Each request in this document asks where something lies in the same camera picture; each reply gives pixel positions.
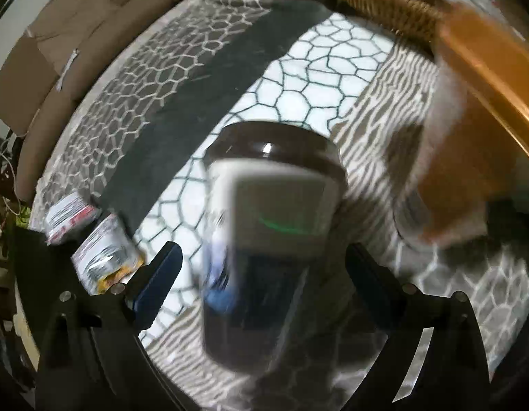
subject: orange container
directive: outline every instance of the orange container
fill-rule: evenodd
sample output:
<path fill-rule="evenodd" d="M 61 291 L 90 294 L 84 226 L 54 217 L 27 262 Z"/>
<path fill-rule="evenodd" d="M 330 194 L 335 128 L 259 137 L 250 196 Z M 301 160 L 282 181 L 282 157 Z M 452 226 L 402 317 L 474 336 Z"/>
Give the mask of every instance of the orange container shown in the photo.
<path fill-rule="evenodd" d="M 459 7 L 441 24 L 436 52 L 436 91 L 395 208 L 414 247 L 486 234 L 489 201 L 529 193 L 529 48 Z"/>

